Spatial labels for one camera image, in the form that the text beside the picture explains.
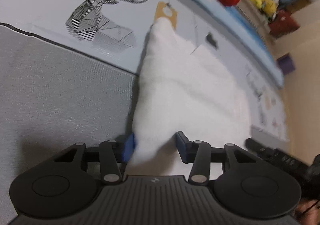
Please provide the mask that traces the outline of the white t-shirt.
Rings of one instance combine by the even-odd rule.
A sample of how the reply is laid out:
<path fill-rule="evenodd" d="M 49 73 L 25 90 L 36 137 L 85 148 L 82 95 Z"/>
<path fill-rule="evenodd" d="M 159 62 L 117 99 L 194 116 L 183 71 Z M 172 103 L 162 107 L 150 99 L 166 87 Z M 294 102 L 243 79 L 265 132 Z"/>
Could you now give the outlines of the white t-shirt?
<path fill-rule="evenodd" d="M 206 46 L 179 36 L 171 22 L 152 25 L 139 76 L 132 130 L 137 146 L 127 175 L 188 176 L 175 134 L 214 147 L 249 138 L 251 115 L 246 93 Z"/>

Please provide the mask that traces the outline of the purple box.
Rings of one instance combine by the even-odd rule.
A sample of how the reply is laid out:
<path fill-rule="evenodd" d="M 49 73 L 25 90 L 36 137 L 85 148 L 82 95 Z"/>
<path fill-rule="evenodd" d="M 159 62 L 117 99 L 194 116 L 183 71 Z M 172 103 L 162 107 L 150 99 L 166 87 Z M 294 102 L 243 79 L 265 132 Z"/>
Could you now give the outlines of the purple box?
<path fill-rule="evenodd" d="M 294 61 L 290 55 L 287 53 L 277 59 L 277 64 L 284 75 L 288 75 L 296 70 Z"/>

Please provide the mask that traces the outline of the grey printed bed cover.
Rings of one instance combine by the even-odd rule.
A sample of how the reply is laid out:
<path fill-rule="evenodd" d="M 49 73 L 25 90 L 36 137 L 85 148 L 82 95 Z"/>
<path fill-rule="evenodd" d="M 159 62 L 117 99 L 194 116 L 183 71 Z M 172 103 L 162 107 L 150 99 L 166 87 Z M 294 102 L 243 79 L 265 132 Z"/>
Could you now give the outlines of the grey printed bed cover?
<path fill-rule="evenodd" d="M 152 25 L 206 46 L 246 93 L 250 136 L 284 148 L 283 103 L 266 71 L 192 0 L 1 0 L 1 224 L 21 173 L 78 143 L 133 134 Z"/>

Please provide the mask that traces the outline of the yellow plush toys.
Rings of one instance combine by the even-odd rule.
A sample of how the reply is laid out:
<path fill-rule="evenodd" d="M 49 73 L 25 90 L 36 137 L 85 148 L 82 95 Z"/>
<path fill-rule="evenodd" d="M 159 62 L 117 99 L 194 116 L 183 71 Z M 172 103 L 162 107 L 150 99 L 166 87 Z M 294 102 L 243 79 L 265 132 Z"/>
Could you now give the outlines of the yellow plush toys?
<path fill-rule="evenodd" d="M 279 5 L 279 0 L 250 0 L 250 2 L 269 18 L 274 17 Z"/>

